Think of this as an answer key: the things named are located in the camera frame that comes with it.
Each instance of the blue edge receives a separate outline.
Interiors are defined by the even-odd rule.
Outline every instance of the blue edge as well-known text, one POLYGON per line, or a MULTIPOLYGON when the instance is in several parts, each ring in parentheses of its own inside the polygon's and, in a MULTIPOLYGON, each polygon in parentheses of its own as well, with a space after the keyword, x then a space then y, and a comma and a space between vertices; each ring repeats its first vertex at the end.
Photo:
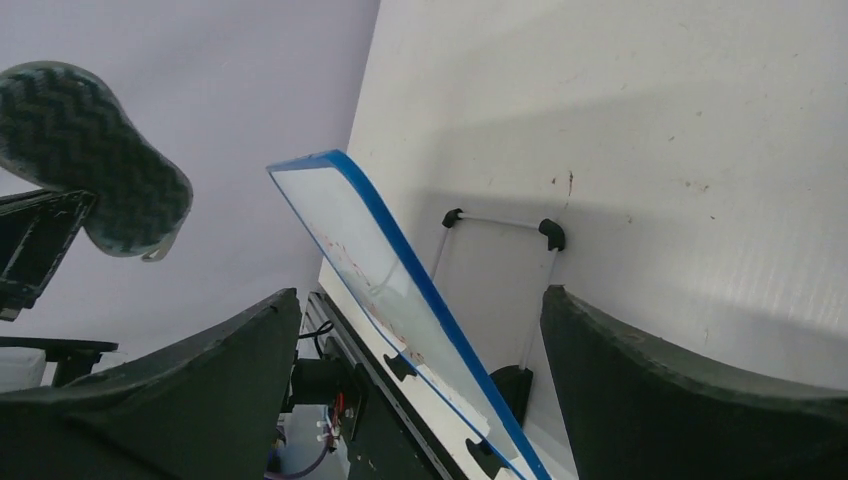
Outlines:
MULTIPOLYGON (((281 171, 290 171, 290 170, 310 170, 317 168, 334 168, 341 173, 348 182, 350 182, 351 186, 353 186, 354 190, 359 194, 362 198, 362 201, 365 203, 365 206, 368 207, 368 210, 371 212, 371 215, 374 217, 374 220, 377 222, 377 225, 380 227, 380 230, 383 231, 383 235, 386 236, 386 239, 391 244, 392 248, 395 250, 395 254, 400 259, 403 266, 406 268, 407 272, 409 272, 410 277, 415 282, 415 285, 421 291, 422 296, 426 300, 427 304, 430 306, 430 309, 433 311, 433 314, 439 320, 442 329, 447 335, 448 339, 453 343, 454 348, 459 352, 459 355, 465 360, 465 364, 468 366, 468 369, 471 371, 471 374, 477 380, 477 383, 480 385, 480 388, 483 389, 483 393, 489 399, 489 402, 495 409, 495 412, 498 414, 500 421, 503 423, 506 428, 507 433, 509 433, 510 437, 512 437, 515 446, 518 448, 518 451, 524 456, 524 459, 527 461, 530 466, 530 470, 536 475, 539 480, 550 480, 551 476, 545 471, 545 467, 542 465, 542 461, 539 459, 536 452, 533 450, 533 447, 530 445, 530 442, 527 440, 527 437, 524 436, 524 432, 521 430, 521 426, 515 420, 515 417, 510 411, 509 406, 507 406, 500 392, 498 391, 495 383, 489 377, 489 374, 486 373, 485 367, 480 362, 480 359, 477 358, 477 354, 474 353, 474 349, 471 347, 471 344, 468 343, 468 339, 465 338, 465 335, 462 333, 462 330, 459 328, 459 324, 456 323, 456 319, 453 318, 453 314, 451 314, 448 309, 447 304, 445 303, 442 296, 439 294, 439 291, 436 289, 436 286, 430 280, 430 276, 427 274, 427 271, 424 269, 424 266, 421 265, 421 262, 418 260, 418 256, 415 255, 415 252, 412 250, 412 247, 409 245, 409 242, 406 240, 406 237, 401 232, 400 227, 397 222, 395 222, 394 217, 392 217, 391 212, 389 212, 388 207, 383 202, 383 199, 380 198, 380 194, 377 192, 377 189, 374 188, 374 185, 368 180, 368 177, 365 176, 365 173, 353 162, 353 160, 348 157, 344 152, 340 150, 330 150, 322 153, 315 153, 312 155, 308 155, 306 157, 296 158, 293 160, 287 160, 284 162, 275 163, 273 165, 269 165, 267 167, 268 174, 271 175, 274 172, 281 171)), ((286 201, 292 207, 298 219, 306 226, 306 222, 303 221, 303 218, 300 216, 300 213, 289 201, 286 196, 286 192, 284 192, 279 185, 277 188, 280 189, 280 193, 283 194, 286 201)), ((323 252, 323 246, 318 242, 313 236, 312 239, 321 248, 323 252)), ((388 338, 377 329, 378 333, 383 337, 384 340, 389 345, 392 345, 392 348, 397 351, 397 347, 393 345, 388 338)), ((405 356, 401 355, 407 363, 410 363, 412 368, 415 368, 414 365, 409 362, 405 356)), ((462 414, 447 400, 447 398, 442 395, 441 392, 435 386, 430 383, 429 380, 421 376, 430 388, 435 391, 439 397, 460 417, 463 421, 476 433, 480 438, 485 439, 485 437, 477 431, 477 429, 471 425, 471 422, 466 420, 462 414)), ((494 447, 492 447, 492 451, 495 452, 501 460, 504 461, 505 465, 510 465, 510 462, 501 455, 500 452, 494 447)), ((521 477, 523 480, 528 480, 524 478, 518 471, 513 469, 516 475, 521 477)))

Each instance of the gray wall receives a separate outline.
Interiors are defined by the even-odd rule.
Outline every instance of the gray wall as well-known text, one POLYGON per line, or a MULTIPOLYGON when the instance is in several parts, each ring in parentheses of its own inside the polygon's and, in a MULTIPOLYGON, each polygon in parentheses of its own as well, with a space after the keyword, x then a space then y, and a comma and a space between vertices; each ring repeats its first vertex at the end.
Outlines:
MULTIPOLYGON (((85 235, 0 335, 148 353, 275 290, 315 285, 319 252, 264 167, 350 134, 378 0, 0 2, 0 68, 54 59, 101 76, 182 168, 195 204, 168 258, 115 259, 85 235)), ((0 194, 32 187, 0 172, 0 194)))

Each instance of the white tabletop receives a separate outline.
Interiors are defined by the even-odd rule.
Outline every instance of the white tabletop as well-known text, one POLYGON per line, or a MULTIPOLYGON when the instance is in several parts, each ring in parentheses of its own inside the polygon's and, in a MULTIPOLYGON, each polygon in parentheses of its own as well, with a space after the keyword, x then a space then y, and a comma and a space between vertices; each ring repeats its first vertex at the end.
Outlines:
MULTIPOLYGON (((550 217, 569 240, 554 282, 607 313, 848 387, 846 22, 838 0, 384 1, 348 153, 425 265, 451 208, 550 217)), ((538 322, 540 242, 468 224, 445 249, 437 285, 490 370, 538 322)), ((326 265, 320 282, 388 352, 326 265)), ((525 432, 575 478, 539 339, 530 367, 525 432)), ((484 478, 447 407, 400 386, 484 478)))

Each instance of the textured grip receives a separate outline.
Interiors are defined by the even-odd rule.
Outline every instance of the textured grip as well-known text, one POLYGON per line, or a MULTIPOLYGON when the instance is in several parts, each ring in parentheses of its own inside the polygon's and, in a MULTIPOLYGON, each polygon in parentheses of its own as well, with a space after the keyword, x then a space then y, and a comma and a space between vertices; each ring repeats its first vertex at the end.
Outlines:
POLYGON ((188 178, 147 143, 109 87, 64 63, 0 73, 0 167, 48 190, 97 195, 83 227, 112 256, 166 249, 191 208, 188 178))

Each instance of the zigzag pattern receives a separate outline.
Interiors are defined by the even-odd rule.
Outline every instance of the zigzag pattern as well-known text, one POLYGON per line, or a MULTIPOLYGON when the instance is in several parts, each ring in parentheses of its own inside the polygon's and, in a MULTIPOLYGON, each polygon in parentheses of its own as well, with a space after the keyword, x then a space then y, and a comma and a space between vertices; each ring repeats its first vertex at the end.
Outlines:
POLYGON ((58 62, 0 73, 0 167, 48 190, 84 189, 84 228, 113 256, 159 245, 188 215, 192 188, 93 74, 58 62))

